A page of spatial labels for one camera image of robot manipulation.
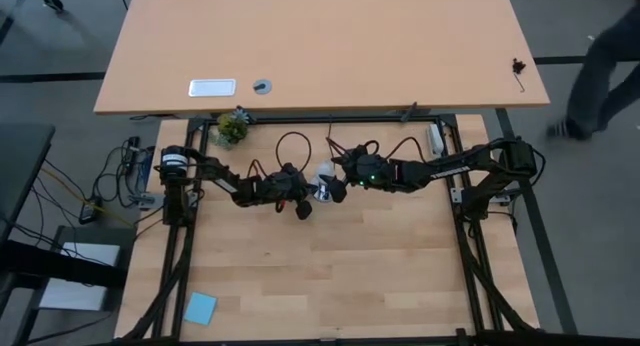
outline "yellow cable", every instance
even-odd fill
[[[49,177],[53,178],[54,180],[56,180],[60,185],[62,185],[62,187],[65,188],[65,190],[67,190],[73,197],[77,198],[80,202],[82,202],[85,205],[89,205],[91,207],[93,207],[94,209],[102,212],[103,214],[112,217],[120,222],[122,222],[123,224],[127,225],[127,226],[131,226],[131,227],[135,227],[131,222],[123,219],[122,217],[118,216],[117,214],[114,214],[112,212],[109,212],[105,209],[103,209],[102,207],[98,206],[98,205],[94,205],[91,202],[85,200],[84,198],[78,196],[77,193],[75,193],[71,188],[69,188],[69,186],[67,186],[66,183],[64,183],[64,181],[62,181],[58,176],[56,176],[53,172],[47,170],[47,169],[42,169],[42,172],[46,173],[47,175],[49,175]]]

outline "wooden table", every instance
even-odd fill
[[[513,59],[527,67],[518,76]],[[235,79],[233,97],[188,96]],[[273,89],[258,95],[253,84]],[[132,0],[95,112],[549,103],[509,0]]]
[[[457,120],[465,148],[488,141],[481,116],[461,115]],[[426,125],[334,124],[331,137],[343,146],[376,139],[386,154],[402,138],[415,136],[426,150]],[[164,121],[156,149],[183,145],[186,128],[187,121]],[[311,140],[313,156],[305,170],[310,179],[330,156],[326,124],[253,126],[236,149],[223,151],[211,144],[207,153],[242,175],[253,158],[271,172],[277,169],[276,141],[291,130]],[[301,165],[306,144],[287,138],[280,154],[283,162]],[[407,144],[395,156],[417,159],[417,152]],[[159,152],[154,160],[158,163]],[[473,182],[484,177],[479,172],[471,176]],[[217,297],[219,303],[211,325],[185,322],[181,339],[442,336],[459,327],[473,332],[444,180],[412,194],[349,188],[342,204],[313,202],[306,221],[299,221],[291,206],[281,214],[273,205],[243,209],[212,183],[203,187],[206,196],[198,211],[187,298],[196,291]],[[152,172],[148,190],[163,191],[157,172]],[[537,325],[509,218],[491,214],[482,228],[497,287],[525,321]],[[116,336],[133,327],[155,296],[168,230],[157,225],[136,242]],[[170,330],[172,300],[165,330]],[[482,306],[488,323],[486,302]]]

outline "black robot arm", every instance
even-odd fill
[[[266,175],[241,178],[229,170],[215,157],[181,146],[169,146],[162,150],[160,182],[165,186],[163,221],[165,224],[184,224],[191,217],[189,199],[185,187],[197,180],[211,181],[225,190],[233,202],[240,207],[276,204],[276,211],[282,211],[284,202],[297,203],[296,214],[301,220],[311,214],[311,204],[306,197],[317,190],[310,185],[304,175],[291,164],[286,163],[281,170]],[[187,169],[195,167],[196,176],[187,176]]]
[[[346,196],[346,185],[360,185],[365,189],[387,192],[414,192],[429,182],[469,171],[487,171],[489,174],[477,185],[462,192],[461,209],[470,219],[487,216],[489,200],[501,193],[513,181],[529,179],[537,173],[533,148],[517,140],[497,139],[486,145],[478,145],[462,153],[433,161],[405,161],[369,153],[368,144],[344,149],[328,140],[339,154],[331,160],[342,166],[345,178],[325,180],[329,182],[332,198],[341,202]],[[491,151],[502,150],[498,161],[491,158]]]

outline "white label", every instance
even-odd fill
[[[220,180],[214,180],[213,182],[216,183],[216,185],[222,187],[223,189],[227,190],[228,193],[236,193],[238,192],[238,190],[236,190],[233,186],[229,185],[226,181],[220,179]]]
[[[189,85],[191,97],[223,97],[233,96],[235,93],[236,80],[234,79],[191,80]]]
[[[187,158],[180,154],[168,154],[162,156],[162,164],[166,166],[183,166],[181,169],[187,171]]]
[[[433,175],[431,175],[431,178],[432,179],[437,179],[437,178],[440,178],[440,177],[446,177],[446,176],[450,176],[450,175],[457,175],[459,173],[463,173],[463,172],[469,171],[469,170],[471,170],[469,168],[469,166],[458,167],[457,169],[453,169],[453,170],[449,170],[449,171],[433,174]]]

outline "small potted plant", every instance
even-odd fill
[[[232,112],[218,116],[218,132],[211,132],[211,142],[225,150],[230,150],[233,145],[247,137],[250,120],[249,113],[240,106]]]

